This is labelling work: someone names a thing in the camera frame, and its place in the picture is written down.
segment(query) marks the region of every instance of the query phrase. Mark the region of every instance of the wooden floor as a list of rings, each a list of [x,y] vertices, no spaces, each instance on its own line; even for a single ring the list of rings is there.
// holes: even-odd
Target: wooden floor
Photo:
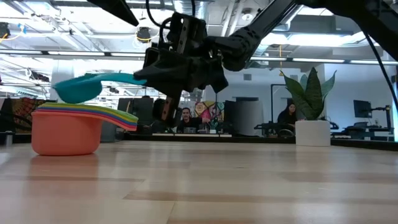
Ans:
[[[397,224],[398,153],[118,142],[95,154],[0,148],[4,224]]]

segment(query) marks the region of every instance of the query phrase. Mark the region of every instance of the ceiling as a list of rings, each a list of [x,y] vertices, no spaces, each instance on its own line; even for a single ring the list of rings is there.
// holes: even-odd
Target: ceiling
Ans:
[[[139,19],[139,27],[149,27],[151,41],[157,42],[159,30],[148,19],[143,0],[127,0],[134,15]],[[232,2],[226,0],[196,1],[197,17],[206,21],[208,35],[221,36],[223,28],[226,35],[234,30],[248,25],[251,16],[255,16],[257,9],[264,8],[269,1],[241,0]],[[164,0],[150,1],[151,13],[157,22],[162,22],[170,17],[174,11],[190,13],[190,1]],[[25,49],[25,50],[71,50],[71,51],[103,51],[103,52],[145,52],[149,44],[143,44],[136,39],[139,28],[114,17],[101,8],[85,0],[29,0],[29,1],[0,1],[0,22],[8,22],[13,40],[0,43],[0,49]],[[373,54],[366,45],[364,38],[355,38],[354,34],[360,32],[359,27],[350,19],[334,16],[325,9],[310,9],[300,7],[289,23],[289,29],[274,30],[276,37],[291,39],[296,34],[324,34],[343,35],[347,37],[345,47],[320,47],[320,44],[311,46],[312,43],[286,42],[280,45],[261,45],[260,55],[275,57],[303,57],[303,58],[350,58],[370,59]],[[49,83],[29,78],[34,71],[51,79],[53,58],[38,57],[6,57],[0,61],[0,74],[3,83],[41,84]],[[270,70],[279,68],[279,62],[269,62],[265,67]],[[306,68],[306,63],[284,63],[284,68]],[[130,60],[98,60],[78,59],[75,62],[76,75],[85,72],[128,72],[133,73],[142,68],[142,61]],[[231,81],[234,74],[227,73]],[[42,96],[49,91],[49,87],[25,86],[26,90],[35,91]],[[127,92],[134,88],[125,87]]]

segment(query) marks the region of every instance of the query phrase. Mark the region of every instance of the workstation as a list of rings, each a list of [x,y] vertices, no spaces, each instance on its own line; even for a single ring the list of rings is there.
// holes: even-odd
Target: workstation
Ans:
[[[398,222],[395,1],[110,2],[0,2],[4,223]]]

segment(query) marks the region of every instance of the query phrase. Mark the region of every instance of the man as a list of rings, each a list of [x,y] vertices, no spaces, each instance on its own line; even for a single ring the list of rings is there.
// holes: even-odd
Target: man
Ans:
[[[199,130],[199,125],[204,123],[209,123],[210,119],[208,118],[191,118],[191,110],[189,108],[182,109],[182,120],[177,127],[178,133],[183,133],[184,128],[196,128]]]

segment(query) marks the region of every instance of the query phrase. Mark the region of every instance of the black cable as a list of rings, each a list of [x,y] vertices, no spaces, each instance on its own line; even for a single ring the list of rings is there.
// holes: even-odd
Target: black cable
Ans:
[[[363,31],[363,33],[364,33],[366,39],[368,40],[369,45],[371,46],[371,48],[372,48],[372,50],[373,50],[374,56],[376,56],[377,61],[379,62],[381,71],[382,71],[382,73],[383,73],[383,75],[384,75],[384,78],[385,78],[386,81],[387,81],[388,87],[390,88],[390,91],[391,91],[391,94],[392,94],[392,98],[394,99],[394,104],[396,105],[396,108],[397,108],[397,110],[398,110],[397,95],[396,95],[396,93],[394,92],[394,87],[392,87],[392,84],[391,84],[390,79],[388,78],[386,69],[384,68],[384,65],[383,65],[383,62],[381,61],[380,55],[379,55],[379,53],[377,52],[376,47],[374,46],[373,41],[371,40],[369,34],[368,34],[367,32],[365,32],[365,31]]]
[[[191,0],[191,4],[192,4],[192,16],[195,17],[195,15],[196,15],[196,13],[197,13],[196,5],[195,5],[195,0]]]
[[[165,19],[165,20],[162,22],[162,25],[160,25],[160,29],[159,29],[159,43],[164,43],[163,30],[164,30],[165,28],[167,28],[167,27],[166,27],[166,24],[167,24],[168,22],[170,22],[171,20],[172,20],[172,18],[169,17],[169,18]]]
[[[150,13],[149,0],[145,0],[145,7],[147,8],[147,13],[150,21],[152,21],[152,23],[156,26],[160,27],[160,24],[155,21],[155,19],[152,17],[152,14]]]

